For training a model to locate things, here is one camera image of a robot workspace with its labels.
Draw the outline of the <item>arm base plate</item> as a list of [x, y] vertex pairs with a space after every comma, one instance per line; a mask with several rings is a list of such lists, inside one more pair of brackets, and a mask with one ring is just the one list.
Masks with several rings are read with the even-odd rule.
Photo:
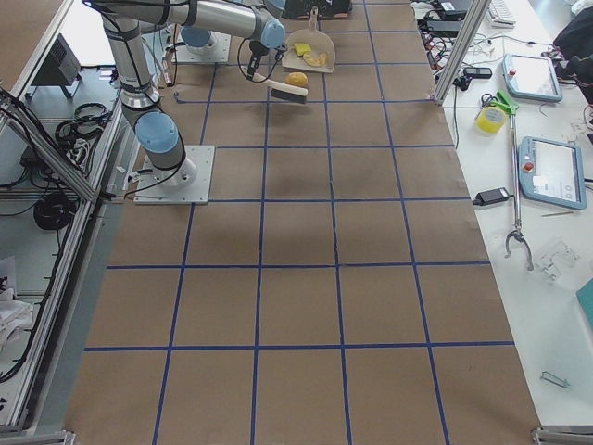
[[187, 45], [181, 35], [177, 37], [172, 61], [182, 65], [227, 64], [229, 61], [231, 36], [214, 32], [203, 46]]
[[181, 168], [168, 180], [172, 172], [155, 169], [145, 156], [143, 170], [148, 173], [139, 177], [139, 192], [133, 196], [138, 205], [182, 205], [208, 203], [215, 146], [185, 147], [186, 157]]

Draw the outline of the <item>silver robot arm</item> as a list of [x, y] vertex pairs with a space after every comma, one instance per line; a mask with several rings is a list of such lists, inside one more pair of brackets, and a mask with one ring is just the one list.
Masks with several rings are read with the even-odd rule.
[[183, 137], [161, 108], [147, 65], [141, 25], [178, 24], [188, 30], [242, 37], [257, 48], [285, 41], [284, 1], [86, 1], [103, 20], [119, 75], [125, 119], [145, 150], [158, 181], [183, 183], [194, 175]]
[[219, 32], [275, 49], [285, 40], [280, 21], [285, 5], [285, 1], [196, 1], [181, 36], [195, 48], [211, 45], [213, 33]]

